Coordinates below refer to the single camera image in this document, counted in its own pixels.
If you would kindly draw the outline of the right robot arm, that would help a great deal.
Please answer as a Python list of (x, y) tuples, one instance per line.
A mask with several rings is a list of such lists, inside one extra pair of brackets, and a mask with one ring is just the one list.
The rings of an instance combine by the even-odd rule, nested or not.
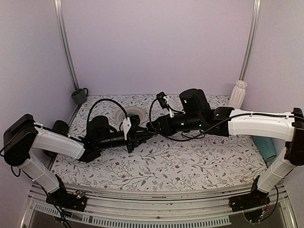
[(250, 135), (277, 138), (285, 147), (270, 168), (255, 179), (246, 195), (249, 207), (256, 207), (281, 179), (304, 163), (304, 116), (300, 108), (272, 114), (244, 111), (233, 107), (211, 109), (203, 90), (188, 89), (179, 95), (183, 113), (167, 114), (147, 123), (150, 131), (170, 138), (183, 131), (200, 130), (202, 134), (228, 137)]

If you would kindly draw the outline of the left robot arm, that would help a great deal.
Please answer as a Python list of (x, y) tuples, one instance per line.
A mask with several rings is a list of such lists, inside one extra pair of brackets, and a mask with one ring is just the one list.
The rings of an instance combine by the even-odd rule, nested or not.
[(139, 126), (138, 115), (123, 120), (123, 129), (110, 126), (106, 116), (96, 116), (86, 125), (85, 137), (78, 139), (58, 134), (34, 121), (30, 114), (23, 115), (3, 134), (4, 161), (24, 171), (41, 185), (60, 206), (67, 206), (71, 197), (59, 184), (59, 178), (48, 171), (33, 154), (38, 148), (69, 156), (81, 162), (91, 162), (100, 157), (101, 151), (125, 146), (131, 153), (136, 147), (156, 135)]

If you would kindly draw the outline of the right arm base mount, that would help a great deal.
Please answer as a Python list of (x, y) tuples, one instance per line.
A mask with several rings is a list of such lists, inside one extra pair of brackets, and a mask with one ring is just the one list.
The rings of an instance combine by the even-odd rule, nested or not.
[(253, 194), (247, 193), (239, 196), (234, 196), (229, 198), (228, 205), (231, 207), (233, 212), (245, 211), (248, 209), (254, 209), (249, 212), (244, 212), (244, 218), (250, 223), (258, 223), (262, 220), (265, 213), (269, 209), (270, 198), (268, 194)]

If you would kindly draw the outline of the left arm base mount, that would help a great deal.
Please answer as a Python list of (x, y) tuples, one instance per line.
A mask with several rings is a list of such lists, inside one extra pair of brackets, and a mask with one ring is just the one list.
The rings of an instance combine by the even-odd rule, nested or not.
[(78, 193), (68, 193), (65, 189), (58, 189), (47, 194), (46, 203), (61, 208), (84, 212), (88, 198)]

